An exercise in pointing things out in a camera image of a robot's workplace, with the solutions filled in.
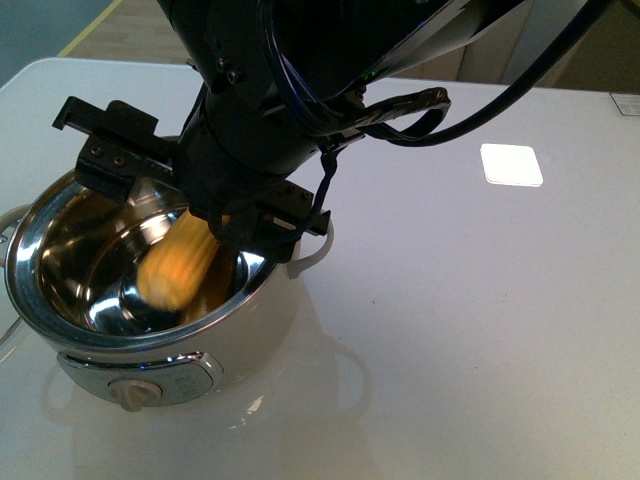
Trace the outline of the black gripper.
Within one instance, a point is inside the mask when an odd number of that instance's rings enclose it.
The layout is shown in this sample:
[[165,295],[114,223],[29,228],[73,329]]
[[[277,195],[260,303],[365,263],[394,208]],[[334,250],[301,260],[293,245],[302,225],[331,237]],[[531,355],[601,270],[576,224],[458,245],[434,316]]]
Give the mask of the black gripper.
[[123,101],[100,109],[74,96],[53,122],[87,136],[74,171],[78,183],[126,202],[142,180],[157,181],[179,191],[224,246],[287,263],[304,233],[327,234],[330,215],[322,207],[331,157],[321,157],[316,192],[290,182],[319,148],[284,114],[263,116],[233,93],[202,89],[177,138],[157,136],[157,124]]

